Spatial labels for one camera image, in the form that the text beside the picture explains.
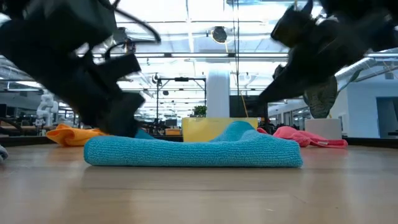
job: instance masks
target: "blue towel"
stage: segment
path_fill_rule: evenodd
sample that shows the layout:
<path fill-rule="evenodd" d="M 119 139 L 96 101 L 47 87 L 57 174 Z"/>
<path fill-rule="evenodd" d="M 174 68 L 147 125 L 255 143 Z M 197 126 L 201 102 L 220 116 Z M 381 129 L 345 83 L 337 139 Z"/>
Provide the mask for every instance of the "blue towel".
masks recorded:
<path fill-rule="evenodd" d="M 98 136 L 85 145 L 93 166 L 151 167 L 300 167 L 295 141 L 258 133 L 237 121 L 210 142 L 169 142 L 139 132 L 136 138 Z"/>

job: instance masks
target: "microfiber cloth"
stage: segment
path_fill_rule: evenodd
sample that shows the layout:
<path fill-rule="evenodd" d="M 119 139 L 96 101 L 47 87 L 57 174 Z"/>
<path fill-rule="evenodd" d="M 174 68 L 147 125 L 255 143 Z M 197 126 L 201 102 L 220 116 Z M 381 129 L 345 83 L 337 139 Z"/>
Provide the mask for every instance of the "microfiber cloth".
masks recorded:
<path fill-rule="evenodd" d="M 257 128 L 257 131 L 267 134 L 267 132 L 262 128 Z M 274 137 L 294 140 L 299 143 L 301 147 L 318 146 L 342 149 L 348 146 L 347 141 L 344 139 L 325 139 L 317 134 L 313 134 L 308 131 L 299 131 L 289 126 L 282 126 L 278 128 L 278 130 L 276 130 L 274 133 Z"/>
<path fill-rule="evenodd" d="M 169 142 L 98 136 L 85 145 L 85 161 L 93 166 L 151 167 L 300 167 L 303 160 L 295 141 L 257 132 L 236 121 L 210 142 Z"/>
<path fill-rule="evenodd" d="M 95 136 L 104 136 L 99 129 L 71 128 L 66 124 L 59 124 L 55 130 L 47 132 L 46 136 L 62 146 L 84 146 Z"/>
<path fill-rule="evenodd" d="M 0 146 L 0 164 L 8 158 L 8 152 L 5 148 Z"/>

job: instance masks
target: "white column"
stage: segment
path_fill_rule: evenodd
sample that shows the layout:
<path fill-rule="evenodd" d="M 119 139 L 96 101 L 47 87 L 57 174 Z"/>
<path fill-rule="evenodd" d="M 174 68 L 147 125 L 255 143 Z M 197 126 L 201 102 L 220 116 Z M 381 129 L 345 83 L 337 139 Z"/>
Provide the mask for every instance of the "white column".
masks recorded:
<path fill-rule="evenodd" d="M 229 66 L 209 64 L 206 78 L 207 118 L 229 118 Z"/>

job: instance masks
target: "humanoid robot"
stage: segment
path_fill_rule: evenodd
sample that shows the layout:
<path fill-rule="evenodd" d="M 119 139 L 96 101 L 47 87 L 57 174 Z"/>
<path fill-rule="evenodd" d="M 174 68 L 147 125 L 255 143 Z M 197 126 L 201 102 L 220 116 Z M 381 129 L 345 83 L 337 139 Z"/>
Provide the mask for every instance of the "humanoid robot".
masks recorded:
<path fill-rule="evenodd" d="M 47 90 L 44 91 L 41 100 L 36 111 L 37 119 L 35 121 L 35 126 L 52 126 L 54 114 L 58 113 L 58 102 L 54 101 L 54 95 Z"/>

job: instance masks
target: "table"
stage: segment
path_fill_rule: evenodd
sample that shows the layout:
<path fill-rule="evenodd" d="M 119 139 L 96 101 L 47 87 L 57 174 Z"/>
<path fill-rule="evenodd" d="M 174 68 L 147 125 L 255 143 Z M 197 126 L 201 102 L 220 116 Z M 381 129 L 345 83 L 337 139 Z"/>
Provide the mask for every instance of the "table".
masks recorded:
<path fill-rule="evenodd" d="M 80 147 L 7 149 L 1 223 L 396 223 L 398 150 L 302 149 L 301 169 L 91 167 Z"/>

